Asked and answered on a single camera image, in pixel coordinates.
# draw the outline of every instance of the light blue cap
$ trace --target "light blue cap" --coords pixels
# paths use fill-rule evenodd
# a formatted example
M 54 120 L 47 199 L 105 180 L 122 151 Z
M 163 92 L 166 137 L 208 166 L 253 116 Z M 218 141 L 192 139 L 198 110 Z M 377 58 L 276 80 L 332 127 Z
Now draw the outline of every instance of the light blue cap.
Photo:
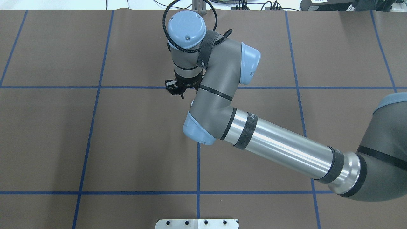
M 250 84 L 257 65 L 260 61 L 260 52 L 242 42 L 242 63 L 240 67 L 240 83 Z
M 205 21 L 193 11 L 181 11 L 170 18 L 167 26 L 171 39 L 181 46 L 189 49 L 199 44 L 206 34 Z
M 374 110 L 374 112 L 376 112 L 381 107 L 400 102 L 407 102 L 407 92 L 394 93 L 384 97 L 382 101 L 380 101 L 379 106 Z
M 192 117 L 189 111 L 182 129 L 187 137 L 205 145 L 212 145 L 216 140 Z

